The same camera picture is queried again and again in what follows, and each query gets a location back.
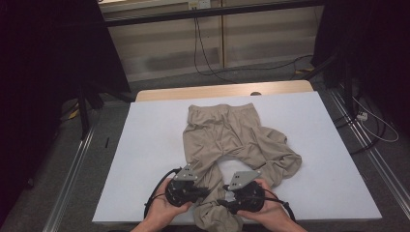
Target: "electrical cable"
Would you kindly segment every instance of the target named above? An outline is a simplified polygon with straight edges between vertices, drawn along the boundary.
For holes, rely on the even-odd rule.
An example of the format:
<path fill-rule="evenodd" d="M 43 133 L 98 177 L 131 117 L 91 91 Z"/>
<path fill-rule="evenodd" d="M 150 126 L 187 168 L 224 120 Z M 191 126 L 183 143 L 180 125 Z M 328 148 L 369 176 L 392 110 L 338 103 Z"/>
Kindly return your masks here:
<path fill-rule="evenodd" d="M 370 106 L 370 104 L 367 102 L 366 99 L 365 99 L 365 102 L 366 102 L 366 104 L 368 105 L 370 111 L 372 111 L 371 106 Z M 379 128 L 379 123 L 378 123 L 378 121 L 376 121 L 376 126 L 377 126 L 377 134 L 378 134 L 378 133 L 379 133 L 379 129 L 380 129 L 380 128 Z M 383 136 L 383 134 L 385 133 L 385 131 L 386 131 L 386 125 L 384 124 L 384 127 L 383 127 L 383 129 L 382 129 L 382 132 L 380 133 L 380 136 Z M 374 138 L 370 141 L 370 143 L 368 143 L 365 147 L 363 147 L 363 148 L 361 148 L 361 149 L 359 149 L 359 150 L 357 150 L 357 151 L 355 151 L 355 152 L 349 152 L 350 156 L 354 156 L 354 155 L 356 155 L 356 154 L 359 154 L 359 153 L 361 153 L 361 152 L 364 152 L 364 151 L 366 151 L 366 150 L 368 150 L 368 149 L 374 147 L 374 146 L 379 142 L 379 140 L 380 140 L 380 139 L 379 139 L 378 137 L 374 137 Z"/>
<path fill-rule="evenodd" d="M 195 64 L 195 68 L 196 68 L 196 70 L 198 71 L 198 73 L 200 73 L 200 74 L 205 74 L 205 73 L 200 72 L 199 69 L 198 69 L 198 67 L 196 66 L 196 44 L 197 44 L 197 37 L 196 37 L 196 35 L 199 35 L 199 40 L 200 40 L 201 47 L 202 47 L 202 53 L 203 53 L 203 55 L 204 55 L 204 58 L 205 58 L 205 61 L 206 61 L 206 64 L 207 64 L 209 70 L 212 72 L 212 74 L 205 74 L 205 75 L 214 75 L 214 76 L 216 76 L 217 78 L 219 78 L 219 79 L 221 79 L 221 80 L 224 80 L 224 81 L 227 81 L 227 82 L 231 82 L 231 83 L 234 83 L 234 84 L 238 84 L 238 82 L 236 82 L 236 81 L 229 80 L 229 79 L 225 79 L 225 78 L 222 78 L 222 77 L 218 76 L 218 75 L 214 72 L 214 70 L 211 68 L 211 66 L 209 65 L 209 62 L 208 62 L 208 58 L 207 58 L 207 56 L 206 56 L 206 54 L 205 54 L 205 49 L 204 49 L 204 44 L 203 44 L 203 42 L 202 42 L 201 29 L 200 29 L 200 27 L 199 27 L 198 18 L 194 18 L 193 20 L 195 21 L 195 52 L 194 52 L 194 55 L 193 55 L 193 63 Z"/>
<path fill-rule="evenodd" d="M 384 125 L 388 126 L 388 127 L 395 133 L 396 138 L 393 139 L 393 140 L 382 138 L 382 137 L 380 137 L 379 135 L 374 134 L 372 131 L 370 131 L 370 130 L 365 126 L 365 124 L 363 124 L 363 121 L 362 121 L 362 127 L 363 127 L 367 132 L 369 132 L 371 135 L 373 135 L 373 136 L 377 137 L 378 139 L 380 139 L 380 140 L 382 140 L 382 141 L 385 141 L 385 142 L 396 142 L 396 141 L 398 141 L 398 133 L 397 133 L 397 131 L 396 131 L 392 126 L 390 126 L 390 124 L 388 124 L 388 123 L 385 122 L 383 119 L 377 117 L 375 114 L 373 114 L 372 112 L 370 112 L 370 111 L 369 111 L 368 109 L 366 109 L 362 104 L 360 104 L 359 101 L 357 101 L 355 98 L 353 98 L 353 100 L 354 100 L 362 109 L 364 109 L 367 113 L 369 113 L 370 115 L 372 115 L 373 117 L 375 117 L 377 120 L 379 120 L 380 122 L 382 122 Z"/>
<path fill-rule="evenodd" d="M 162 184 L 162 182 L 171 174 L 171 173 L 175 173 L 177 174 L 179 171 L 181 171 L 182 168 L 175 168 L 170 170 L 169 172 L 167 172 L 162 179 L 160 180 L 160 182 L 156 185 L 156 187 L 154 188 L 153 192 L 150 195 L 150 198 L 148 199 L 147 203 L 145 203 L 145 210 L 144 210 L 144 218 L 147 217 L 148 211 L 151 207 L 151 204 L 153 203 L 153 201 L 155 200 L 155 198 L 157 198 L 160 195 L 154 196 L 155 193 L 157 192 L 158 188 L 160 187 L 160 185 Z"/>
<path fill-rule="evenodd" d="M 199 74 L 202 74 L 202 75 L 215 75 L 216 77 L 218 77 L 218 78 L 220 78 L 220 79 L 222 79 L 222 80 L 229 81 L 229 82 L 232 82 L 232 83 L 237 84 L 237 82 L 235 82 L 235 81 L 232 81 L 232 80 L 229 80 L 229 79 L 225 79 L 225 78 L 222 78 L 222 77 L 218 76 L 218 74 L 219 74 L 219 73 L 227 73 L 227 72 L 235 72 L 235 71 L 268 71 L 268 70 L 275 70 L 275 69 L 280 69 L 280 68 L 283 68 L 283 67 L 286 67 L 286 66 L 295 64 L 297 61 L 299 61 L 299 60 L 301 60 L 301 59 L 303 59 L 303 58 L 307 58 L 307 57 L 312 57 L 312 56 L 313 56 L 313 55 L 300 56 L 300 57 L 295 58 L 293 61 L 288 62 L 288 63 L 286 63 L 286 64 L 284 64 L 284 65 L 280 65 L 280 66 L 276 66 L 276 67 L 270 67 L 270 68 L 240 68 L 240 69 L 229 69 L 229 70 L 214 71 L 213 69 L 211 69 L 211 67 L 210 67 L 210 65 L 209 65 L 209 62 L 208 62 L 208 59 L 207 59 L 207 56 L 206 56 L 206 54 L 205 54 L 205 50 L 204 50 L 204 46 L 203 46 L 203 42 L 202 42 L 202 36 L 201 36 L 201 30 L 200 30 L 200 27 L 199 27 L 198 18 L 195 18 L 195 19 L 194 19 L 194 22 L 195 22 L 195 52 L 194 52 L 194 56 L 193 56 L 193 63 L 194 63 L 194 65 L 195 65 L 196 71 L 197 71 Z M 211 73 L 201 72 L 201 71 L 198 69 L 198 67 L 197 67 L 197 64 L 196 64 L 197 35 L 199 35 L 199 40 L 200 40 L 201 47 L 202 47 L 202 53 L 203 53 L 203 55 L 204 55 L 205 61 L 206 61 L 206 63 L 207 63 L 207 66 L 208 66 L 209 70 L 211 71 Z"/>

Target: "waistband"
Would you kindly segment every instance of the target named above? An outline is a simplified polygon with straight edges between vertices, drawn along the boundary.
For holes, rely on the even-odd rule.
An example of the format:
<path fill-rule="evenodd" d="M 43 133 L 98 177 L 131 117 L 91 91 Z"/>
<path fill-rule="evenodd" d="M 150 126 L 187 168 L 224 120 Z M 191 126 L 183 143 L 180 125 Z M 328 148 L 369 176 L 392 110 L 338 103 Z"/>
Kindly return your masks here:
<path fill-rule="evenodd" d="M 239 111 L 243 109 L 254 109 L 253 103 L 248 103 L 239 106 L 231 106 L 229 104 L 217 104 L 213 106 L 197 106 L 191 105 L 190 111 L 200 111 L 200 112 L 216 112 L 216 111 Z"/>

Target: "beige pants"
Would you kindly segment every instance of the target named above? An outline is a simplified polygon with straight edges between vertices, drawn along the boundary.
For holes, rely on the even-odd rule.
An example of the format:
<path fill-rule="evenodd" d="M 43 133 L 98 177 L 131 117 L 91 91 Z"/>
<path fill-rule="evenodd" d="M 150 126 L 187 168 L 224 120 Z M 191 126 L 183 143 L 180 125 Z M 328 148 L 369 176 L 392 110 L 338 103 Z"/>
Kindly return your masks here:
<path fill-rule="evenodd" d="M 271 187 L 294 175 L 302 163 L 301 156 L 286 145 L 283 133 L 260 126 L 252 103 L 191 105 L 183 136 L 187 163 L 198 176 L 196 185 L 211 190 L 194 210 L 196 225 L 207 231 L 241 231 L 243 225 L 239 216 L 231 215 L 216 202 L 225 196 L 218 158 L 233 156 L 260 170 Z"/>

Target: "white table surface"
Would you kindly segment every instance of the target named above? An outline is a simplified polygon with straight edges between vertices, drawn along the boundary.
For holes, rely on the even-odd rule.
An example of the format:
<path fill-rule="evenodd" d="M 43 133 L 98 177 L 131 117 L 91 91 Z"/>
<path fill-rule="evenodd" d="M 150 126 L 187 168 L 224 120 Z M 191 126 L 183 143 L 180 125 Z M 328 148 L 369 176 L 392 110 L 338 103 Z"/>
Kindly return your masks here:
<path fill-rule="evenodd" d="M 132 103 L 93 221 L 143 220 L 144 203 L 161 177 L 186 165 L 182 132 L 191 104 L 250 102 L 262 126 L 283 132 L 290 148 L 302 156 L 300 170 L 274 188 L 280 199 L 290 203 L 297 220 L 381 218 L 323 102 L 310 92 Z M 235 171 L 249 169 L 234 159 L 219 164 L 227 184 Z M 193 224 L 192 211 L 177 216 L 172 224 Z"/>

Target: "wooden edge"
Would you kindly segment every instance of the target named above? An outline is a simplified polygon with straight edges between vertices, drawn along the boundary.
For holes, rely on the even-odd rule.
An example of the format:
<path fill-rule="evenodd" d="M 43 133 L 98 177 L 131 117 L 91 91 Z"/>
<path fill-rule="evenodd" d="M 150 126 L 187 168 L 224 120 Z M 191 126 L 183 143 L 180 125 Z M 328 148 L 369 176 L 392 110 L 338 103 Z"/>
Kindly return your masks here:
<path fill-rule="evenodd" d="M 136 102 L 220 98 L 261 95 L 313 92 L 306 80 L 260 82 L 248 84 L 213 85 L 175 89 L 143 90 L 136 96 Z"/>

